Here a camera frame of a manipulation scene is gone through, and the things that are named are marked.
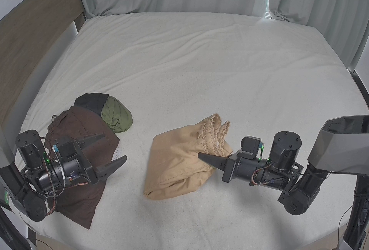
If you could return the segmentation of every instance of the bed frame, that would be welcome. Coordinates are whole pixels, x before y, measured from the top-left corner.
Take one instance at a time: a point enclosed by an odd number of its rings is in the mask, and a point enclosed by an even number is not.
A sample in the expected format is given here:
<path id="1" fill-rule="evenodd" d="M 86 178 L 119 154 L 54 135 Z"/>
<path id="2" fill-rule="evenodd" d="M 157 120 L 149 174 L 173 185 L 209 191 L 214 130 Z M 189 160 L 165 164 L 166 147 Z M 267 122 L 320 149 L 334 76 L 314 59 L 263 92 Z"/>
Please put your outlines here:
<path id="1" fill-rule="evenodd" d="M 0 20 L 0 127 L 10 146 L 60 57 L 53 45 L 85 20 L 81 0 L 24 0 Z"/>

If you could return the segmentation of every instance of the green label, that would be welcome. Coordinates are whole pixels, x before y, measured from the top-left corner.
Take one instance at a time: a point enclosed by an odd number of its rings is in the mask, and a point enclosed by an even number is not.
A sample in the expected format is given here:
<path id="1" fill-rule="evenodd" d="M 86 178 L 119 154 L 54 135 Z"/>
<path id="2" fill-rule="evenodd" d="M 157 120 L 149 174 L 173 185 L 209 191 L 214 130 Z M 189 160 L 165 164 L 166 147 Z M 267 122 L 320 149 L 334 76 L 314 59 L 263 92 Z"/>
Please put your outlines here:
<path id="1" fill-rule="evenodd" d="M 5 191 L 4 199 L 5 199 L 6 203 L 9 205 L 9 194 L 8 194 L 7 191 Z"/>

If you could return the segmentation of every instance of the green garment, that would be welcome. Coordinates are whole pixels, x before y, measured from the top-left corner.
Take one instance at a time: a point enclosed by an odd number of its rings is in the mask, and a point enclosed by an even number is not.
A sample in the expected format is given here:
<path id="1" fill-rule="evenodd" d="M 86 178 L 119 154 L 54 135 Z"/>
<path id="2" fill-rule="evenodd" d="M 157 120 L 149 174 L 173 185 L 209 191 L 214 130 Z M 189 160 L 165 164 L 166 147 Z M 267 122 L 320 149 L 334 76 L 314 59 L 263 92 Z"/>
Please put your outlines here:
<path id="1" fill-rule="evenodd" d="M 133 123 L 131 112 L 112 96 L 106 100 L 101 118 L 115 133 L 127 131 Z"/>

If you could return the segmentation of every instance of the floor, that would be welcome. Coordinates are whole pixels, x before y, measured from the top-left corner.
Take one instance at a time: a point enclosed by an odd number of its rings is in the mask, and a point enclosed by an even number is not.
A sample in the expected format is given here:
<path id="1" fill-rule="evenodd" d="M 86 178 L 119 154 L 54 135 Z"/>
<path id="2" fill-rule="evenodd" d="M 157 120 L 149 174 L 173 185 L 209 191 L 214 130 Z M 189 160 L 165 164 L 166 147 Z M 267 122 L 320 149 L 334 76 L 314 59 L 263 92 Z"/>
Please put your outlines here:
<path id="1" fill-rule="evenodd" d="M 344 232 L 345 228 L 346 225 L 341 226 L 341 228 L 339 229 L 340 234 Z M 50 246 L 50 248 L 52 248 L 52 250 L 76 250 L 62 243 L 59 243 L 54 239 L 47 238 L 39 234 L 36 235 L 36 238 L 38 240 L 47 243 Z M 338 231 L 336 230 L 335 232 L 325 236 L 324 238 L 321 238 L 320 240 L 310 245 L 307 245 L 303 248 L 299 248 L 298 250 L 332 250 L 337 246 L 337 243 L 338 243 Z M 45 244 L 43 244 L 42 242 L 37 241 L 38 250 L 50 250 L 50 248 Z M 364 245 L 363 250 L 369 250 L 369 242 Z"/>

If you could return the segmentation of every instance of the fitted sheet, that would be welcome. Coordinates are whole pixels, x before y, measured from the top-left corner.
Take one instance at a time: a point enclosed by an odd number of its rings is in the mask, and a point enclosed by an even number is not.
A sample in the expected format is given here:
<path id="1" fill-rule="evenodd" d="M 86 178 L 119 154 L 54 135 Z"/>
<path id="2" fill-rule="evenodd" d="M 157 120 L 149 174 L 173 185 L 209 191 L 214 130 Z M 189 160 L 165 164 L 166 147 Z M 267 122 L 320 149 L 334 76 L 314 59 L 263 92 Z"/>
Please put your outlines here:
<path id="1" fill-rule="evenodd" d="M 200 12 L 94 17 L 49 74 L 22 131 L 44 136 L 52 115 L 86 92 L 108 93 L 132 112 L 132 127 L 117 134 L 128 159 L 107 180 L 90 230 L 58 212 L 38 223 L 20 214 L 40 234 L 88 250 L 287 250 L 336 230 L 352 204 L 352 175 L 330 175 L 300 216 L 284 210 L 279 191 L 224 183 L 222 171 L 187 195 L 161 201 L 143 195 L 153 137 L 213 113 L 230 121 L 226 141 L 234 151 L 251 135 L 262 138 L 268 155 L 276 132 L 298 133 L 297 162 L 305 167 L 327 119 L 368 114 L 315 28 Z M 19 154 L 16 164 L 22 166 Z"/>

